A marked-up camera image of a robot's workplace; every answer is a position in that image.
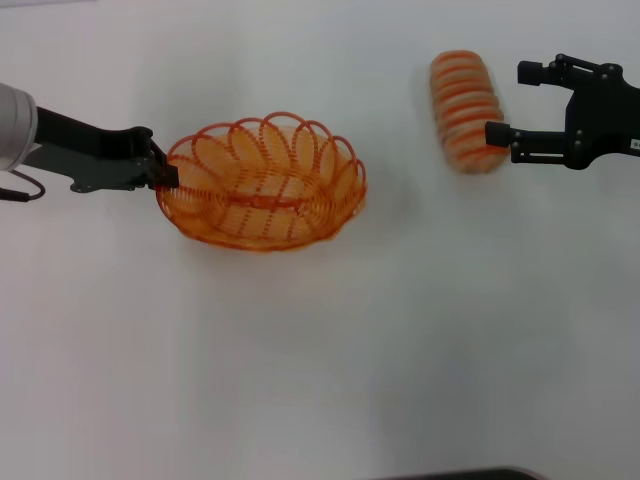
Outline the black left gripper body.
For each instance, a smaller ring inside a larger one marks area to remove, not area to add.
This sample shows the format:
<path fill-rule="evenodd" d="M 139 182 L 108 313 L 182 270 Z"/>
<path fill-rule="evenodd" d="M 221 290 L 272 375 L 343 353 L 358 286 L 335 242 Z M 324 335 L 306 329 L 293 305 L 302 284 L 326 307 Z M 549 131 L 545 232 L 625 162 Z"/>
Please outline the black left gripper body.
<path fill-rule="evenodd" d="M 37 114 L 39 147 L 27 155 L 25 165 L 70 178 L 76 193 L 146 187 L 150 129 L 100 129 L 43 107 Z"/>

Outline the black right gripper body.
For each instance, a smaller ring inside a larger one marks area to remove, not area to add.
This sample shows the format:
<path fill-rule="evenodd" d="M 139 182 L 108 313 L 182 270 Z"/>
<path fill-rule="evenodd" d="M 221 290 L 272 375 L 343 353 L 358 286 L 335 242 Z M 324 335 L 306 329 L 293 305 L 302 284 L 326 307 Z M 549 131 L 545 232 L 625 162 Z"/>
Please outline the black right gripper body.
<path fill-rule="evenodd" d="M 639 89 L 622 76 L 594 74 L 566 107 L 564 164 L 584 170 L 608 154 L 639 155 Z"/>

